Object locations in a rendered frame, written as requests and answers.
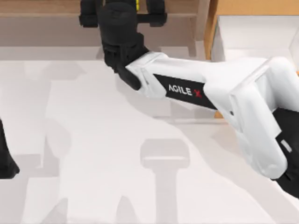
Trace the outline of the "pale wooden drawer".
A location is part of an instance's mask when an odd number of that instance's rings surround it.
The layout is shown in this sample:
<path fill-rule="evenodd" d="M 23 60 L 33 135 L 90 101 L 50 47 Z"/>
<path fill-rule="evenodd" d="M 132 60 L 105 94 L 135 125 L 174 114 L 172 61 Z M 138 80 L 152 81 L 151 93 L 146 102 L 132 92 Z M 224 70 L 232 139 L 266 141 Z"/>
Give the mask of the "pale wooden drawer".
<path fill-rule="evenodd" d="M 204 93 L 228 122 L 299 112 L 299 0 L 210 0 Z"/>

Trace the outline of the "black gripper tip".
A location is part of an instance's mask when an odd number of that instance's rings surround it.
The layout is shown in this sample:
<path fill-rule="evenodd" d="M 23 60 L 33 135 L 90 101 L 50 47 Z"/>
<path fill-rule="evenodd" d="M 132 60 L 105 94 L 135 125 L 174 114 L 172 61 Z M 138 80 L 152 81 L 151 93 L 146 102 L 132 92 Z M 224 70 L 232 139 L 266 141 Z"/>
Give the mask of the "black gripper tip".
<path fill-rule="evenodd" d="M 0 180 L 13 179 L 19 172 L 20 169 L 9 152 L 3 123 L 0 119 Z"/>

